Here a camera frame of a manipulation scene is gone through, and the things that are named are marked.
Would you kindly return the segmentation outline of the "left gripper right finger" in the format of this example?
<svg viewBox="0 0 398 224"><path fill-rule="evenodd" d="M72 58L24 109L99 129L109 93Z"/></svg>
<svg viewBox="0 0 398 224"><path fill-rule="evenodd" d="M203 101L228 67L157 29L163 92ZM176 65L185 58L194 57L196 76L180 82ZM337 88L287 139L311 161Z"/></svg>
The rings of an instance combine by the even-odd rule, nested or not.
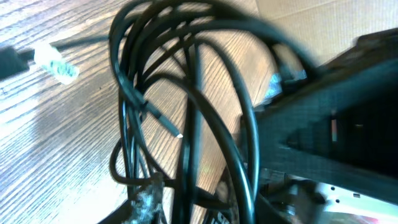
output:
<svg viewBox="0 0 398 224"><path fill-rule="evenodd" d="M225 203L226 207L211 208L211 224L289 223L289 219L280 214L265 196L261 194L260 187L262 187L262 184L261 171L259 171L257 175L256 198L252 199L249 208L245 208L246 202L238 199L230 172L225 170L217 184L214 196Z"/></svg>

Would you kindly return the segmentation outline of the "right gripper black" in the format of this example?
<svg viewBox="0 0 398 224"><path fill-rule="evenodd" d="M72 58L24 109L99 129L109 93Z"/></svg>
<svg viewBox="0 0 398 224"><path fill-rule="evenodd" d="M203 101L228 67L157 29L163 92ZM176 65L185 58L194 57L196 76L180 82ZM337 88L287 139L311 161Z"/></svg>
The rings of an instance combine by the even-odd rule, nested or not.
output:
<svg viewBox="0 0 398 224"><path fill-rule="evenodd" d="M397 202L397 29L358 37L254 109L260 166Z"/></svg>

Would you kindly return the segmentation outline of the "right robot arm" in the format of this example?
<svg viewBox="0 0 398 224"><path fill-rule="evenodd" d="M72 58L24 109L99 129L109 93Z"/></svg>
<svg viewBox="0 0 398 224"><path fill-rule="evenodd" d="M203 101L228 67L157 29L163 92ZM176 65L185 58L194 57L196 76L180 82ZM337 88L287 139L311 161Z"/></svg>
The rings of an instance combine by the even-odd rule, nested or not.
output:
<svg viewBox="0 0 398 224"><path fill-rule="evenodd" d="M260 166L320 183L326 211L397 221L397 30L358 37L256 106Z"/></svg>

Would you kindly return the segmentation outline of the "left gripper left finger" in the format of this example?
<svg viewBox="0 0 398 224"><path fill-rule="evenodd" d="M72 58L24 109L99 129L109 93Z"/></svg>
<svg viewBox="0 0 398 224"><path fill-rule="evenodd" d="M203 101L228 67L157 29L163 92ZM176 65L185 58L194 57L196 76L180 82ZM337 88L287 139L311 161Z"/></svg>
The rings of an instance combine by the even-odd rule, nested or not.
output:
<svg viewBox="0 0 398 224"><path fill-rule="evenodd" d="M137 190L132 200L126 200L99 224L167 223L162 205L163 192L163 175L156 172L149 184Z"/></svg>

